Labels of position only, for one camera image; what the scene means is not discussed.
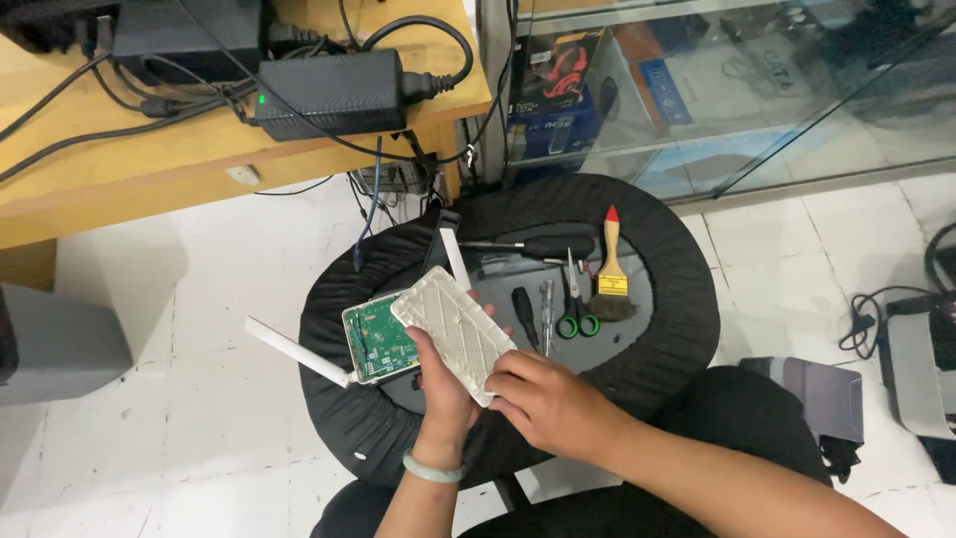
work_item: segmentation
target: glass display case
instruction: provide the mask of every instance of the glass display case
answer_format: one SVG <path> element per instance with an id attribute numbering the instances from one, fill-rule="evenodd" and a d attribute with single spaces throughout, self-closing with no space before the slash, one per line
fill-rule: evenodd
<path id="1" fill-rule="evenodd" d="M 484 175 L 601 173 L 679 202 L 952 158 L 953 4 L 521 0 Z M 490 73 L 504 5 L 479 5 Z"/>

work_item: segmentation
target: black round cushion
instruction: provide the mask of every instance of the black round cushion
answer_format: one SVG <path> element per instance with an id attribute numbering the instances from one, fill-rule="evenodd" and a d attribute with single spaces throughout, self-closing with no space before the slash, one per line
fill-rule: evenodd
<path id="1" fill-rule="evenodd" d="M 457 202 L 458 237 L 480 240 L 547 223 L 602 226 L 614 204 L 620 235 L 641 255 L 654 291 L 648 328 L 623 352 L 581 373 L 632 416 L 647 419 L 667 397 L 709 364 L 720 335 L 710 270 L 693 236 L 664 203 L 620 180 L 570 174 Z M 364 303 L 401 272 L 421 266 L 435 229 L 427 214 L 364 239 L 364 266 L 343 253 L 315 282 L 302 311 L 299 342 L 352 369 L 342 310 Z M 309 415 L 322 441 L 360 480 L 397 486 L 402 454 L 415 442 L 422 416 L 381 389 L 343 389 L 299 368 Z M 485 410 L 468 434 L 462 487 L 489 482 L 551 458 L 532 448 L 500 414 Z"/>

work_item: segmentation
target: bracelet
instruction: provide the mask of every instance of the bracelet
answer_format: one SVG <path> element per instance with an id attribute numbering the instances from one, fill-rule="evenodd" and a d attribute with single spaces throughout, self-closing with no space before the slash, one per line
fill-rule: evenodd
<path id="1" fill-rule="evenodd" d="M 404 463 L 405 468 L 408 469 L 409 473 L 429 482 L 456 483 L 460 482 L 462 477 L 465 475 L 464 465 L 462 465 L 462 468 L 454 471 L 442 471 L 440 469 L 426 467 L 412 458 L 412 449 L 410 448 L 406 450 L 405 455 L 402 456 L 402 463 Z"/>

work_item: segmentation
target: green circuit board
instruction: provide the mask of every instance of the green circuit board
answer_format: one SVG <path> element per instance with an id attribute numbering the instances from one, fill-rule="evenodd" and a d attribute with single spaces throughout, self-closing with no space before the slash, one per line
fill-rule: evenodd
<path id="1" fill-rule="evenodd" d="M 342 323 L 360 383 L 418 366 L 415 343 L 392 315 L 399 294 L 389 295 L 342 312 Z"/>

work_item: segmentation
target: black screwdriver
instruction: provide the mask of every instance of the black screwdriver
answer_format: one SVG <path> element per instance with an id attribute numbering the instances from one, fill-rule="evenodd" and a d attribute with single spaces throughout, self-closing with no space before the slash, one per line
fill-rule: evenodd
<path id="1" fill-rule="evenodd" d="M 537 330 L 534 329 L 532 300 L 528 297 L 528 290 L 526 290 L 524 286 L 519 286 L 511 290 L 511 304 L 514 306 L 514 314 L 518 317 L 518 323 L 525 328 L 528 341 L 531 342 L 532 347 L 537 350 Z"/>
<path id="2" fill-rule="evenodd" d="M 571 256 L 585 259 L 595 251 L 595 241 L 589 235 L 540 235 L 530 237 L 520 243 L 492 243 L 490 241 L 464 241 L 458 243 L 463 248 L 484 250 L 520 251 L 532 258 L 562 258 Z"/>

